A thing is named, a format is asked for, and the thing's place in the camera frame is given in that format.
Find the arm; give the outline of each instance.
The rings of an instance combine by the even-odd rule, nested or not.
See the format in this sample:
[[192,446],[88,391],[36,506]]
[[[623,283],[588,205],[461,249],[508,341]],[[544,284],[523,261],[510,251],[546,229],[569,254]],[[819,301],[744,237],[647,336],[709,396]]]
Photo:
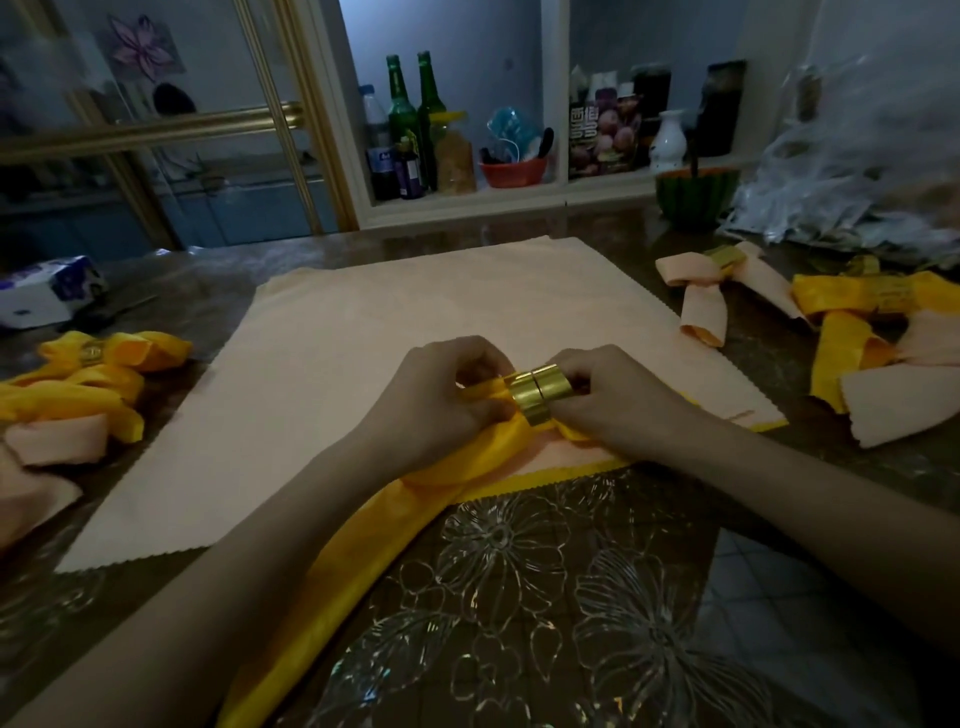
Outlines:
[[740,501],[914,632],[960,656],[960,519],[691,405],[617,347],[557,364],[589,394],[555,417]]
[[461,402],[457,382],[512,370],[480,337],[410,352],[355,430],[317,455],[9,726],[203,725],[340,525],[391,480],[513,414],[502,401]]

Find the table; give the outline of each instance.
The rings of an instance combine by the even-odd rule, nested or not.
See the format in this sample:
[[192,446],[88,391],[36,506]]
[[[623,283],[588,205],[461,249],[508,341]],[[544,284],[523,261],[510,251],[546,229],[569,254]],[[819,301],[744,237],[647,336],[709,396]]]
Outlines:
[[[139,407],[145,442],[112,449],[97,466],[65,469],[86,497],[5,555],[0,719],[200,553],[52,574],[98,502],[228,340],[256,285],[301,266],[362,265],[544,234],[581,238],[678,312],[682,291],[660,281],[653,261],[721,242],[670,231],[654,206],[636,201],[105,266],[118,303],[159,295],[117,328],[189,339],[196,361],[150,377]],[[792,245],[767,259],[786,275],[836,263]],[[791,423],[767,436],[960,513],[960,422],[861,450],[845,418],[804,395],[815,333],[742,286],[725,295],[731,323],[723,353]],[[54,335],[46,328],[0,339],[0,375],[33,368],[36,344]],[[470,551],[478,527],[485,549],[499,549],[502,558],[483,561],[484,553]],[[530,535],[538,547],[511,533]],[[627,626],[610,619],[620,608],[633,615]],[[386,676],[385,644],[394,656]],[[620,657],[611,659],[614,653]],[[341,660],[338,674],[353,679],[328,685]],[[665,710],[683,725],[695,716],[705,725],[914,725],[924,715],[948,715],[938,706],[957,674],[954,663],[905,634],[770,524],[702,483],[638,465],[443,514],[378,582],[271,724],[360,724],[372,713],[374,725],[627,725],[618,713],[633,713],[635,703],[643,724],[657,724],[649,721]]]

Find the yellow lid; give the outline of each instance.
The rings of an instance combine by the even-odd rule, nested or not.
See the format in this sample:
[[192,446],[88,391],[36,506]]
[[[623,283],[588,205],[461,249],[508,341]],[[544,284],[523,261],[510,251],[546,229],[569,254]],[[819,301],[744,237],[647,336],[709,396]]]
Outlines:
[[430,123],[449,124],[451,121],[460,121],[466,118],[466,111],[434,111],[430,114]]

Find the person's left hand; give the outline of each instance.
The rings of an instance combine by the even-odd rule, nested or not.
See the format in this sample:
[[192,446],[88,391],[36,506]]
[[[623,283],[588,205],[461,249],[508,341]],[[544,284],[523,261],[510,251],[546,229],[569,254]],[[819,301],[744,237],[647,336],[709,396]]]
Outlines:
[[352,435],[370,457],[385,458],[394,477],[421,470],[514,415],[504,400],[463,401],[457,384],[469,387],[513,371],[510,359],[482,336],[418,347]]

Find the white and purple box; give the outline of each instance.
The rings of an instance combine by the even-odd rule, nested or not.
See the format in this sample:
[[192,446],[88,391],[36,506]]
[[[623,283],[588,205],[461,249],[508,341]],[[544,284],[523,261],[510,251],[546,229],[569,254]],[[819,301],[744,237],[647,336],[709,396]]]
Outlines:
[[69,321],[107,291],[86,255],[48,260],[0,279],[0,326],[34,328]]

